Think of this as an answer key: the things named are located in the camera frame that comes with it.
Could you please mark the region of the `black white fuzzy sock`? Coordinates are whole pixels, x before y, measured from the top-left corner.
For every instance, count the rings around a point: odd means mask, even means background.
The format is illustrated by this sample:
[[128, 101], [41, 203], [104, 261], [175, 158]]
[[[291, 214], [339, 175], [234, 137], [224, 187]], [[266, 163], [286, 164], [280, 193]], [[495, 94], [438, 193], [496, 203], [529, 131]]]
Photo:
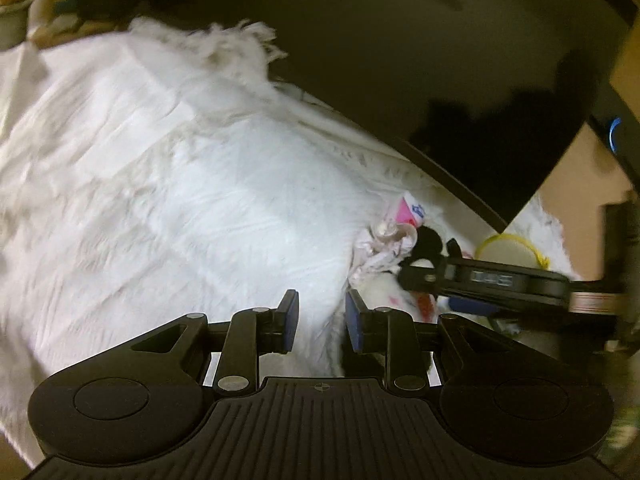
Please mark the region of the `black white fuzzy sock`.
[[358, 235], [348, 282], [370, 308], [399, 309], [433, 323], [437, 295], [431, 273], [443, 256], [444, 243], [428, 226], [381, 222]]

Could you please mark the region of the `pink tissue packet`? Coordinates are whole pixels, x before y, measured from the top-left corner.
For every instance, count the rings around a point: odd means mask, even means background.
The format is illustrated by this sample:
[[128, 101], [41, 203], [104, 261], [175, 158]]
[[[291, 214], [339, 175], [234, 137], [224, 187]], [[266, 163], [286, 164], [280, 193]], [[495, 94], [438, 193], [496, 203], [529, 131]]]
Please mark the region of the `pink tissue packet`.
[[390, 201], [384, 218], [387, 222], [410, 224], [417, 229], [424, 225], [425, 209], [411, 193], [403, 192]]

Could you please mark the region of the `white fringed cloth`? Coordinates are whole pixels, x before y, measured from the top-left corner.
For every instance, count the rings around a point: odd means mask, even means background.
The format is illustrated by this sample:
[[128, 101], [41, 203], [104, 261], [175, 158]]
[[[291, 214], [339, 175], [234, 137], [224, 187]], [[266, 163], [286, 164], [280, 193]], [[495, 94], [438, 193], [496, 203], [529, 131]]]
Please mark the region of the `white fringed cloth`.
[[189, 312], [294, 288], [266, 375], [338, 371], [352, 246], [404, 193], [470, 252], [489, 226], [405, 157], [267, 79], [265, 27], [130, 32], [1, 55], [1, 430], [29, 465], [47, 376]]

